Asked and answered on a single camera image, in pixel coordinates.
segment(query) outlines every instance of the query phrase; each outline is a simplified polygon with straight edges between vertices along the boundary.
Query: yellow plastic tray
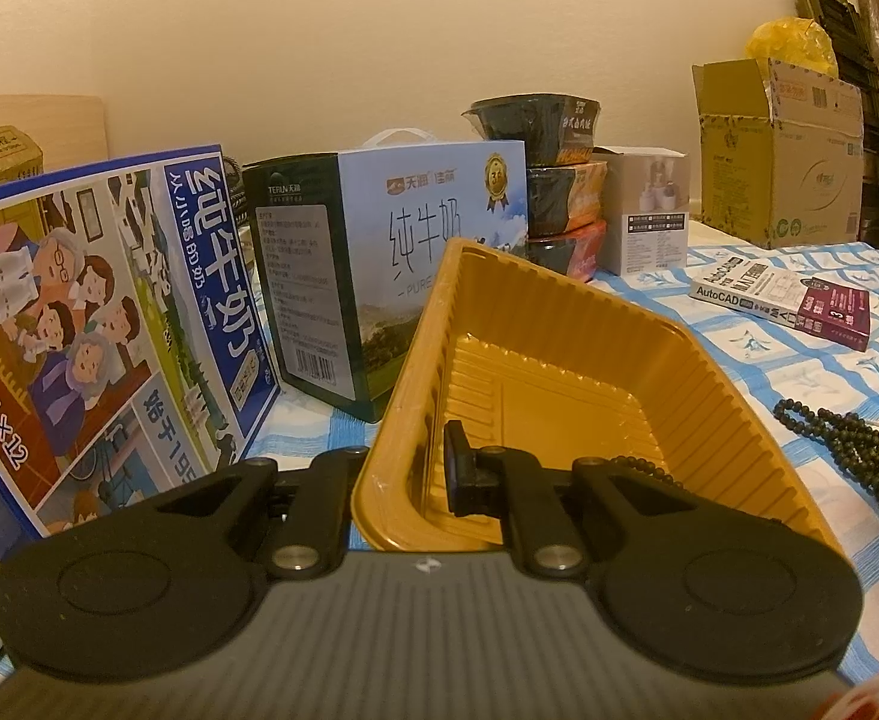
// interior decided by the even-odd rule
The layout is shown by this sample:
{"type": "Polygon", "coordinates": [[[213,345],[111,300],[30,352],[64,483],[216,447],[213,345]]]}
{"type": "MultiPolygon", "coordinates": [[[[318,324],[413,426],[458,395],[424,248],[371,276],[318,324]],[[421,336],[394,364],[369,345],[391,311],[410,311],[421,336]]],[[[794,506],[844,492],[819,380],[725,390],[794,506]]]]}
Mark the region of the yellow plastic tray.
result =
{"type": "Polygon", "coordinates": [[[759,418],[688,328],[612,295],[467,242],[450,241],[353,493],[377,549],[472,551],[498,521],[453,517],[442,429],[543,466],[635,455],[692,493],[841,552],[759,418]]]}

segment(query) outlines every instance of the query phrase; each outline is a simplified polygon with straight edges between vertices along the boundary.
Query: white plastic handle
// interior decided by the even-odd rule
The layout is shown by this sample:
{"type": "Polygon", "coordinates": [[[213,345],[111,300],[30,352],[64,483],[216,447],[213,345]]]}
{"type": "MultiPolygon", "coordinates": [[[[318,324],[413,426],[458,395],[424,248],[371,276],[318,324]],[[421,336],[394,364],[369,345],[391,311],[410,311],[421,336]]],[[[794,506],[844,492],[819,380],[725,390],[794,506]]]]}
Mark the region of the white plastic handle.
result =
{"type": "Polygon", "coordinates": [[[378,132],[373,135],[368,141],[362,144],[363,148],[375,148],[380,143],[383,143],[388,138],[391,138],[393,135],[396,135],[400,132],[409,133],[409,135],[415,135],[424,143],[439,143],[439,139],[436,135],[433,135],[431,132],[426,132],[425,129],[420,129],[419,127],[390,127],[390,129],[383,129],[382,132],[378,132]]]}

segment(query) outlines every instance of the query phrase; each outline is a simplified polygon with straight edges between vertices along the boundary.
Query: blue and white tablecloth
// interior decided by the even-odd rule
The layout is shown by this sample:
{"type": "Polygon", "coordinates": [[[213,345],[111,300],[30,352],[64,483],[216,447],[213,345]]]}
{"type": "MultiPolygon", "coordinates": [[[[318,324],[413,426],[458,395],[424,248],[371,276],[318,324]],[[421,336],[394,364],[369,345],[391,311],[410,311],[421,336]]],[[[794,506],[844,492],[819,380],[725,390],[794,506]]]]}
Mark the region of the blue and white tablecloth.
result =
{"type": "MultiPolygon", "coordinates": [[[[879,517],[858,485],[836,471],[823,446],[796,437],[772,418],[781,397],[812,408],[855,410],[879,424],[879,251],[865,244],[796,247],[770,252],[748,245],[695,247],[689,266],[731,254],[762,259],[794,271],[820,274],[871,293],[872,335],[868,351],[753,319],[687,296],[682,269],[620,278],[598,272],[593,285],[686,322],[726,371],[772,435],[784,447],[836,536],[859,572],[865,590],[860,632],[842,664],[845,675],[863,680],[879,671],[879,517]]],[[[286,388],[263,423],[250,455],[269,455],[283,469],[306,466],[313,455],[339,446],[370,445],[376,425],[367,425],[286,388]]]]}

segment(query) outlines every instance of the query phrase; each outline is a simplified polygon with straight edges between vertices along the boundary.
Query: barcode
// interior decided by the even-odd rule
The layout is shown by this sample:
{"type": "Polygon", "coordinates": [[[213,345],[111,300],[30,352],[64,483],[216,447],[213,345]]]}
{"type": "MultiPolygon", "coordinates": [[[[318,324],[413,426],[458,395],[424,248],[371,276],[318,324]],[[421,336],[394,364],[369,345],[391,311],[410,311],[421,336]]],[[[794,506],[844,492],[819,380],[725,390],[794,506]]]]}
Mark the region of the barcode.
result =
{"type": "Polygon", "coordinates": [[[313,352],[296,350],[296,364],[299,366],[299,372],[318,379],[321,382],[329,382],[335,384],[335,370],[332,370],[332,360],[320,357],[313,352]]]}

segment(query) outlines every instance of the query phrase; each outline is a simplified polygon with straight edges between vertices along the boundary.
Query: gray ribbed surface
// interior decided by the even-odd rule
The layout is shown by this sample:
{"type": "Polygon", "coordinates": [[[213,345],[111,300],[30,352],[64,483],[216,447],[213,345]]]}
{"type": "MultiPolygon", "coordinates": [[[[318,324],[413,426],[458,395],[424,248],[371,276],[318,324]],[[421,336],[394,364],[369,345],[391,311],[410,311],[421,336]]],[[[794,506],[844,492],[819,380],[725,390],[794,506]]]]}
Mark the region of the gray ribbed surface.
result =
{"type": "Polygon", "coordinates": [[[334,575],[278,584],[204,661],[130,685],[23,669],[0,688],[22,720],[807,720],[833,675],[716,688],[621,644],[575,586],[508,555],[350,553],[334,575]]]}

